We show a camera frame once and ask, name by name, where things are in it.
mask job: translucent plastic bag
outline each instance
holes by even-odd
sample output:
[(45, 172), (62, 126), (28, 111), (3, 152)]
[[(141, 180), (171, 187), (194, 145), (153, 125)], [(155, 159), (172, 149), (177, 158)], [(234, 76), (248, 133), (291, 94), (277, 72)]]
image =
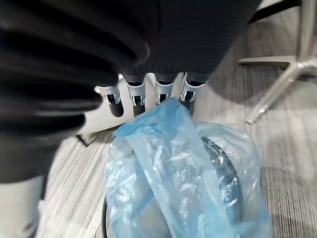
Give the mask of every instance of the translucent plastic bag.
[(114, 135), (106, 196), (116, 237), (272, 236), (261, 161), (245, 134), (193, 124), (171, 99)]

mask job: metal leg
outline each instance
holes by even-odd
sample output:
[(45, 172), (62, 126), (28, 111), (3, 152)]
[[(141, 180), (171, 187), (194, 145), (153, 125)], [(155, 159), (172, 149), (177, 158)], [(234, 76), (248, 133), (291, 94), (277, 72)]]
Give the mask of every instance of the metal leg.
[(239, 64), (272, 65), (281, 67), (287, 67), (292, 62), (296, 62), (295, 56), (270, 56), (259, 58), (243, 58), (239, 60)]
[(286, 71), (279, 77), (260, 102), (252, 109), (246, 122), (252, 124), (258, 119), (300, 74), (317, 76), (317, 58), (315, 53), (314, 30), (316, 17), (316, 0), (302, 0), (300, 8), (300, 33), (298, 36), (298, 50), (296, 56), (276, 56), (262, 58), (245, 58), (240, 64), (266, 64), (287, 66)]
[(310, 58), (313, 50), (315, 29), (316, 0), (302, 0), (300, 8), (300, 33), (298, 36), (297, 60), (304, 62)]
[(246, 123), (253, 124), (298, 78), (304, 67), (297, 64), (291, 64), (286, 71), (278, 78), (278, 80), (270, 87), (269, 91), (264, 95), (260, 102), (252, 109), (246, 118)]

